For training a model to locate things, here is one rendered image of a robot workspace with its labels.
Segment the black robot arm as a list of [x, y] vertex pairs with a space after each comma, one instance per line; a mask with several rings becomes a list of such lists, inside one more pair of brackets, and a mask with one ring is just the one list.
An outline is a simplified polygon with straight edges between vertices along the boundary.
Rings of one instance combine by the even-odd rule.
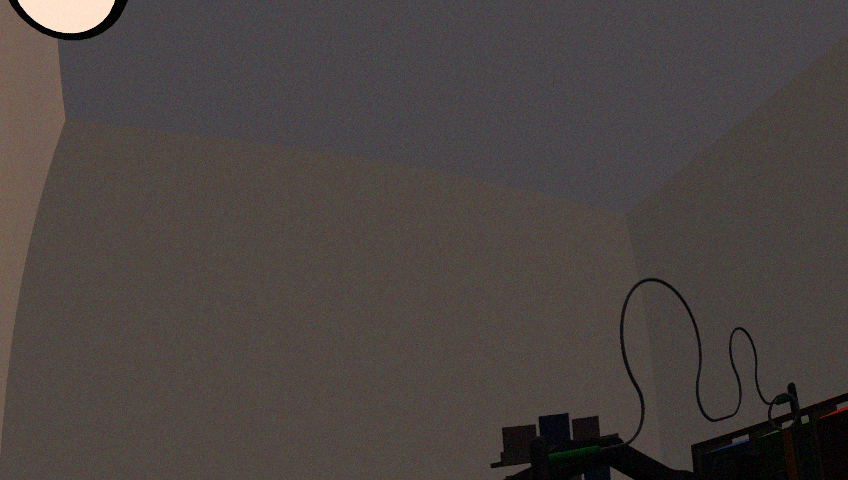
[[[618, 437], [609, 439], [584, 439], [574, 441], [568, 439], [548, 451], [549, 454], [573, 451], [585, 447], [598, 446], [601, 448], [623, 444]], [[593, 458], [549, 466], [550, 480], [570, 480], [575, 475], [581, 475], [603, 466], [610, 466], [634, 480], [763, 480], [759, 478], [765, 453], [761, 451], [745, 451], [739, 454], [719, 454], [714, 462], [711, 473], [698, 475], [686, 470], [674, 470], [653, 460], [633, 447], [627, 445], [609, 451], [602, 451]], [[532, 467], [532, 466], [531, 466]], [[532, 470], [527, 468], [503, 480], [532, 480]]]

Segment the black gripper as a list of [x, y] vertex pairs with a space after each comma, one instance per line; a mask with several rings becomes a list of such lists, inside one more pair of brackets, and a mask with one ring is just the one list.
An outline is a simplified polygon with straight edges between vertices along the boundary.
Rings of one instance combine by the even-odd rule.
[[772, 474], [768, 480], [789, 480], [788, 470], [779, 470], [778, 472]]

